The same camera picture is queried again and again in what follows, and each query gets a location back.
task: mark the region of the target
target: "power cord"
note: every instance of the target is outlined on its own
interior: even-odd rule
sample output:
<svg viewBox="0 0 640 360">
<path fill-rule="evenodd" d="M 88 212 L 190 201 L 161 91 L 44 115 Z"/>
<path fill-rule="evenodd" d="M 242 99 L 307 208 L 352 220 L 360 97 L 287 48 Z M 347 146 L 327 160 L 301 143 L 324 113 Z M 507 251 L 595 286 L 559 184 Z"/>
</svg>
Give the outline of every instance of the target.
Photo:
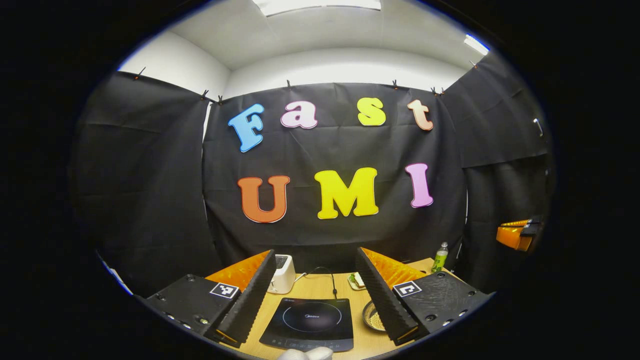
<svg viewBox="0 0 640 360">
<path fill-rule="evenodd" d="M 335 279 L 333 278 L 333 272 L 331 270 L 329 270 L 328 268 L 325 268 L 324 266 L 318 266 L 317 268 L 311 270 L 308 273 L 303 272 L 300 276 L 298 276 L 298 278 L 294 282 L 300 280 L 300 278 L 303 277 L 303 276 L 306 277 L 307 275 L 313 274 L 313 272 L 315 272 L 318 269 L 325 269 L 331 275 L 331 282 L 333 283 L 333 297 L 337 299 L 338 298 L 338 290 L 335 289 Z"/>
</svg>

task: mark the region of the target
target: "black fabric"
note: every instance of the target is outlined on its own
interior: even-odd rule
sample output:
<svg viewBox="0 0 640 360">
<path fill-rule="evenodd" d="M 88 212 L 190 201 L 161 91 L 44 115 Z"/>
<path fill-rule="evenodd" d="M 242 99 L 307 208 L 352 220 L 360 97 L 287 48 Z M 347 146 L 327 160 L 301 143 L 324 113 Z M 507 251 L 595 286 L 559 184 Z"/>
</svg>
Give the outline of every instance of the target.
<svg viewBox="0 0 640 360">
<path fill-rule="evenodd" d="M 387 119 L 382 126 L 363 126 L 356 104 L 377 97 Z M 429 108 L 431 131 L 416 125 L 407 104 L 420 99 Z M 315 104 L 318 125 L 312 129 L 284 127 L 280 117 L 292 101 Z M 265 107 L 264 139 L 246 153 L 227 122 L 253 104 Z M 433 257 L 443 241 L 455 248 L 465 216 L 465 183 L 454 129 L 439 97 L 416 89 L 394 90 L 372 84 L 319 84 L 267 90 L 213 104 L 204 140 L 204 195 L 208 219 L 225 265 L 275 249 L 290 254 L 296 271 L 326 266 L 333 272 L 355 271 L 359 246 L 400 261 Z M 413 208 L 413 188 L 404 168 L 426 163 L 434 203 Z M 372 167 L 376 215 L 320 220 L 321 188 L 314 175 L 335 170 L 346 185 L 356 170 Z M 278 222 L 258 224 L 241 208 L 237 181 L 259 177 L 260 207 L 273 207 L 271 176 L 289 176 L 287 213 Z"/>
<path fill-rule="evenodd" d="M 504 222 L 546 212 L 547 156 L 466 168 L 468 218 L 456 275 L 489 293 L 511 281 L 527 257 L 495 239 Z"/>
<path fill-rule="evenodd" d="M 117 72 L 90 98 L 72 163 L 76 208 L 106 263 L 147 297 L 220 261 L 202 199 L 207 101 Z"/>
<path fill-rule="evenodd" d="M 462 167 L 547 153 L 543 114 L 520 76 L 490 52 L 442 96 L 456 129 Z"/>
</svg>

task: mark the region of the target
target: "green bottle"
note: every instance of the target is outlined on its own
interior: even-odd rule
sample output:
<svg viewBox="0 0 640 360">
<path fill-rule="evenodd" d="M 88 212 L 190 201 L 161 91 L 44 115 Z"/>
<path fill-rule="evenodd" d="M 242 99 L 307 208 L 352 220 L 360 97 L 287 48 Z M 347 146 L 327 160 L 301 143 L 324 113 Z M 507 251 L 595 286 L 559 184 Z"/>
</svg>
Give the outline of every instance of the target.
<svg viewBox="0 0 640 360">
<path fill-rule="evenodd" d="M 433 260 L 433 268 L 431 268 L 431 272 L 439 272 L 442 270 L 444 266 L 444 261 L 447 259 L 447 255 L 449 254 L 449 250 L 447 250 L 448 244 L 443 242 L 438 252 L 436 252 L 436 258 Z"/>
</svg>

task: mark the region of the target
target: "table surface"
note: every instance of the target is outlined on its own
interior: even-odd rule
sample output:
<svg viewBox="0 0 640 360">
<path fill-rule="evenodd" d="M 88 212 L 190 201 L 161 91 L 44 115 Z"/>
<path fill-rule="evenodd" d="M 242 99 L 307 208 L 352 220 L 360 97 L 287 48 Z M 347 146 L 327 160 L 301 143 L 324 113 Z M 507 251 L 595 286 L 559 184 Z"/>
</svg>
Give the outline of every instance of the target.
<svg viewBox="0 0 640 360">
<path fill-rule="evenodd" d="M 412 268 L 416 268 L 417 270 L 424 270 L 428 275 L 430 275 L 433 260 L 431 258 L 427 258 L 413 263 L 408 263 L 407 265 Z M 351 288 L 347 281 L 349 274 L 351 273 L 334 274 L 333 276 L 335 278 L 335 288 L 338 291 L 338 299 L 347 298 L 351 304 L 353 349 L 345 352 L 335 352 L 333 353 L 333 359 L 366 359 L 413 342 L 412 340 L 397 347 L 394 345 L 392 340 L 389 340 L 386 332 L 375 331 L 364 323 L 362 320 L 362 310 L 365 305 L 371 301 L 371 297 L 367 290 L 356 291 Z M 262 344 L 259 340 L 271 321 L 276 308 L 280 304 L 280 300 L 284 297 L 296 299 L 332 299 L 332 291 L 333 286 L 330 274 L 311 274 L 296 281 L 293 289 L 291 289 L 287 294 L 266 293 L 255 322 L 253 323 L 253 327 L 251 328 L 251 332 L 249 333 L 249 338 L 246 343 L 240 346 L 240 349 L 233 349 L 264 359 L 275 360 L 285 351 L 285 349 L 267 346 Z"/>
</svg>

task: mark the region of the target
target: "black induction cooktop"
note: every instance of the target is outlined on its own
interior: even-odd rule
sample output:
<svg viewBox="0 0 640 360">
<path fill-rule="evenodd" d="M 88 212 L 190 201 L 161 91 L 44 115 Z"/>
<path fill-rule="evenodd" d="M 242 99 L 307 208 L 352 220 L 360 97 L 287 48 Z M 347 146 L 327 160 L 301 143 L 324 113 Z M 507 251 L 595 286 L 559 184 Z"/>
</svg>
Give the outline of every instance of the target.
<svg viewBox="0 0 640 360">
<path fill-rule="evenodd" d="M 334 352 L 353 348 L 349 299 L 283 298 L 260 342 L 279 348 L 308 351 L 328 347 Z"/>
</svg>

